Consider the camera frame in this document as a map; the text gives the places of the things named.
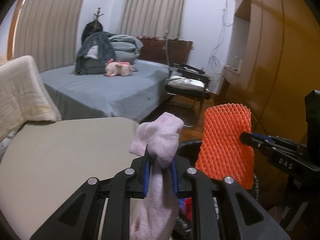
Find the right beige curtain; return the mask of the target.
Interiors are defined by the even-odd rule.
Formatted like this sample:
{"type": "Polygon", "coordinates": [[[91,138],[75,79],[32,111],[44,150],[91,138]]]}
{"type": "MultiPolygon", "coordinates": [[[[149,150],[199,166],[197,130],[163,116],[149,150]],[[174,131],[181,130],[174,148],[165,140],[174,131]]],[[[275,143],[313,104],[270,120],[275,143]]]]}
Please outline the right beige curtain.
{"type": "Polygon", "coordinates": [[[179,39],[185,0],[126,0],[120,33],[179,39]]]}

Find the red cloth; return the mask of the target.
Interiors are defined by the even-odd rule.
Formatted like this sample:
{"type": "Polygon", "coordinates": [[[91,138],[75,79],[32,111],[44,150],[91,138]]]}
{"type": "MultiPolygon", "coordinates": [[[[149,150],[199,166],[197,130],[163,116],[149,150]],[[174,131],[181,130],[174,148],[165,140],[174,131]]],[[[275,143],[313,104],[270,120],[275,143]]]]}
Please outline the red cloth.
{"type": "Polygon", "coordinates": [[[192,221],[192,199],[186,198],[185,199],[185,216],[192,221]]]}

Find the folded grey bedding pile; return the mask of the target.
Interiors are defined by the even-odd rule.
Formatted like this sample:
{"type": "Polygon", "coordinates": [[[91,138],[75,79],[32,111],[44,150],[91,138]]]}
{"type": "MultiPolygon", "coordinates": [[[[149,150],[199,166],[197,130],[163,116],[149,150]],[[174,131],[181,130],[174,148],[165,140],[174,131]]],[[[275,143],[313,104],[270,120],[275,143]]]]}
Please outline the folded grey bedding pile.
{"type": "Polygon", "coordinates": [[[135,60],[140,56],[140,49],[143,43],[136,37],[130,35],[111,35],[109,40],[116,52],[116,60],[121,62],[129,62],[134,64],[135,60]]]}

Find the grey bed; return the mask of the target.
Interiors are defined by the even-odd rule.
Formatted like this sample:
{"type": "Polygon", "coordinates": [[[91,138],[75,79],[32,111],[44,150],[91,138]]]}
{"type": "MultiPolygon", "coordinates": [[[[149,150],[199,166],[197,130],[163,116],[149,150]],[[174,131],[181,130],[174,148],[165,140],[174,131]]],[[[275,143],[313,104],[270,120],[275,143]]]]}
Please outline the grey bed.
{"type": "Polygon", "coordinates": [[[76,75],[74,66],[48,70],[41,79],[64,120],[124,117],[141,122],[165,100],[166,65],[138,60],[130,76],[76,75]]]}

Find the pink sock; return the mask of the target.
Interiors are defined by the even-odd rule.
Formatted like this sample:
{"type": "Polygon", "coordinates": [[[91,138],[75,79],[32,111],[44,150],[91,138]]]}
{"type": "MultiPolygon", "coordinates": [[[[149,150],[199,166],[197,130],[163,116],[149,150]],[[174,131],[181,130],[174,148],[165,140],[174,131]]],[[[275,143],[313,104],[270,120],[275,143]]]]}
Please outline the pink sock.
{"type": "Polygon", "coordinates": [[[133,239],[169,239],[171,236],[179,204],[169,166],[176,154],[183,125],[180,118],[165,112],[136,130],[129,153],[142,157],[148,152],[152,165],[147,195],[140,202],[139,215],[131,225],[133,239]]]}

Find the pink pig plush toy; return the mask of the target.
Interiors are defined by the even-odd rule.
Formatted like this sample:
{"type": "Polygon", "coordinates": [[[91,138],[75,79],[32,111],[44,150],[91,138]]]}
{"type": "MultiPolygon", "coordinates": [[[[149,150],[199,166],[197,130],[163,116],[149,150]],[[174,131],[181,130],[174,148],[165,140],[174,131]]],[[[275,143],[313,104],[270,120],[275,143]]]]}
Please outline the pink pig plush toy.
{"type": "Polygon", "coordinates": [[[106,64],[105,72],[107,77],[125,77],[132,75],[134,70],[129,62],[114,61],[113,59],[110,59],[106,64]]]}

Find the wooden wardrobe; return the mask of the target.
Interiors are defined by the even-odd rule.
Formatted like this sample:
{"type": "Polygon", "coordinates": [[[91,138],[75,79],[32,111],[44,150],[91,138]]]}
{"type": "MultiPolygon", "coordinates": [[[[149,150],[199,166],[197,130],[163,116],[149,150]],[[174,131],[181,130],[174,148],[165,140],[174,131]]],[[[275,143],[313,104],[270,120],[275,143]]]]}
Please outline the wooden wardrobe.
{"type": "Polygon", "coordinates": [[[302,142],[304,98],[319,89],[319,12],[310,0],[236,0],[231,60],[216,101],[243,103],[252,129],[302,142]]]}

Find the black lined trash bin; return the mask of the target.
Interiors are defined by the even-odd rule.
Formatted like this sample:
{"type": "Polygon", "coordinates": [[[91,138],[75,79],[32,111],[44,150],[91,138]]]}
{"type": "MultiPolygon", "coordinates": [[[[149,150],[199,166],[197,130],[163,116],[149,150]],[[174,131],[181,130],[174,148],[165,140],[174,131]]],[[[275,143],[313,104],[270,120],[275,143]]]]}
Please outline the black lined trash bin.
{"type": "Polygon", "coordinates": [[[174,193],[186,203],[173,239],[258,239],[266,221],[257,202],[254,152],[239,140],[189,140],[170,165],[174,193]]]}

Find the blue plastic bag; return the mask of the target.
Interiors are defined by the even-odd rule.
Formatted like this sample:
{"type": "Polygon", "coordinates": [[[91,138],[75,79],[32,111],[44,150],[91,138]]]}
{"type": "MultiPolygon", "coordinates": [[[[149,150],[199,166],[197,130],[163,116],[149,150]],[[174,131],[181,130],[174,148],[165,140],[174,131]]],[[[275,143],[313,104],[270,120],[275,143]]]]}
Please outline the blue plastic bag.
{"type": "Polygon", "coordinates": [[[181,213],[185,213],[186,212],[186,204],[185,204],[186,199],[185,198],[180,198],[178,200],[178,204],[179,204],[179,209],[181,213]]]}

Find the left beige curtain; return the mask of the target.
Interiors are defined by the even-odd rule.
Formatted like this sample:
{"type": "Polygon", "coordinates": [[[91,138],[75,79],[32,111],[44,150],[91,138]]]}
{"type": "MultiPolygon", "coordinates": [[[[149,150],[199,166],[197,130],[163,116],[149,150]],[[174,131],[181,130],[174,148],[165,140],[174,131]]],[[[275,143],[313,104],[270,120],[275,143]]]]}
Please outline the left beige curtain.
{"type": "Polygon", "coordinates": [[[14,41],[14,58],[30,55],[39,72],[75,61],[83,0],[25,0],[14,41]]]}

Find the wooden coat rack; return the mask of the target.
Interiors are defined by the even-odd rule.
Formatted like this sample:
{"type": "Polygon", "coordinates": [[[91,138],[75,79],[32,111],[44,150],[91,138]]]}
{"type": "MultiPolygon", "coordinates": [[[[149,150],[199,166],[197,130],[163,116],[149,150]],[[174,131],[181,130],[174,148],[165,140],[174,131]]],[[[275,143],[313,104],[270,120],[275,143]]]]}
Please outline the wooden coat rack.
{"type": "Polygon", "coordinates": [[[82,32],[81,35],[81,44],[84,43],[85,39],[88,38],[89,36],[103,31],[103,26],[99,22],[99,17],[103,16],[103,14],[100,13],[101,7],[97,9],[97,12],[94,14],[95,19],[92,22],[89,22],[86,24],[84,31],[82,32]]]}

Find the silver seat cushion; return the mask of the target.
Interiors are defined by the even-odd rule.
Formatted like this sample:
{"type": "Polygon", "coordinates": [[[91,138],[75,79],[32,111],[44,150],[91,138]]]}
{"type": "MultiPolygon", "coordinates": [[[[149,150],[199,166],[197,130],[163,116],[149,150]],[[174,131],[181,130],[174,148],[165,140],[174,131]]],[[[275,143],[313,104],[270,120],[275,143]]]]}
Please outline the silver seat cushion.
{"type": "Polygon", "coordinates": [[[183,89],[183,90],[193,90],[193,91],[203,91],[204,83],[199,80],[189,79],[182,76],[171,76],[167,80],[167,85],[172,88],[183,89]]]}

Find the beige curtain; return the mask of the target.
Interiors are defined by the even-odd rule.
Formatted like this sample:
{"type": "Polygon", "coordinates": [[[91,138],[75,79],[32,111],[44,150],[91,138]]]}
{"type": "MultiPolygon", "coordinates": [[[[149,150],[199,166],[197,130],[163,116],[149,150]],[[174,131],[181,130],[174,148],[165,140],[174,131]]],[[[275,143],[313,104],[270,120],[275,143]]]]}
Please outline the beige curtain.
{"type": "Polygon", "coordinates": [[[126,0],[120,33],[179,39],[185,0],[126,0]]]}
{"type": "Polygon", "coordinates": [[[25,0],[14,41],[14,58],[30,55],[39,72],[75,61],[83,0],[25,0]]]}

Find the black cantilever chair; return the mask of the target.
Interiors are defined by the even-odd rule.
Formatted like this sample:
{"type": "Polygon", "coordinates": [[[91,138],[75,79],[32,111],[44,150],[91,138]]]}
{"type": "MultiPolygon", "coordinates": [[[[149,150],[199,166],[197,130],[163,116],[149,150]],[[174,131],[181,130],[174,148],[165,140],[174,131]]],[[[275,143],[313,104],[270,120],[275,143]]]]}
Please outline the black cantilever chair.
{"type": "Polygon", "coordinates": [[[165,57],[168,66],[168,76],[164,83],[164,91],[170,96],[183,96],[193,100],[191,106],[167,102],[165,106],[172,114],[184,119],[184,127],[197,125],[204,100],[207,98],[210,77],[203,71],[185,63],[174,63],[169,51],[173,40],[165,35],[165,57]]]}

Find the dark wooden headboard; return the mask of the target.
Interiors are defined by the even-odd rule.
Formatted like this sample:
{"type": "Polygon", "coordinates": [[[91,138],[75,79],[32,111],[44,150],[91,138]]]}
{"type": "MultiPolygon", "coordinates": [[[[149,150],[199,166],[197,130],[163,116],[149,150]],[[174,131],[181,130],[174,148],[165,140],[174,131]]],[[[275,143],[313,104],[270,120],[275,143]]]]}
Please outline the dark wooden headboard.
{"type": "Polygon", "coordinates": [[[140,37],[139,40],[143,43],[140,49],[140,56],[138,59],[168,64],[167,55],[171,63],[187,64],[189,54],[193,48],[192,41],[184,40],[168,40],[157,38],[140,37]]]}

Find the beige quilted blanket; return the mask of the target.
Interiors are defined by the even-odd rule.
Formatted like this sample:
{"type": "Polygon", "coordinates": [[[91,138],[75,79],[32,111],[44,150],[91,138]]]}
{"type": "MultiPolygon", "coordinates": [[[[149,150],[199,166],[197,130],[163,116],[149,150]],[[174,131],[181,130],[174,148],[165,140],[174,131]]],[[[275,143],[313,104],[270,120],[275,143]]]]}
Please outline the beige quilted blanket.
{"type": "Polygon", "coordinates": [[[30,55],[1,65],[1,140],[25,122],[62,120],[30,55]]]}

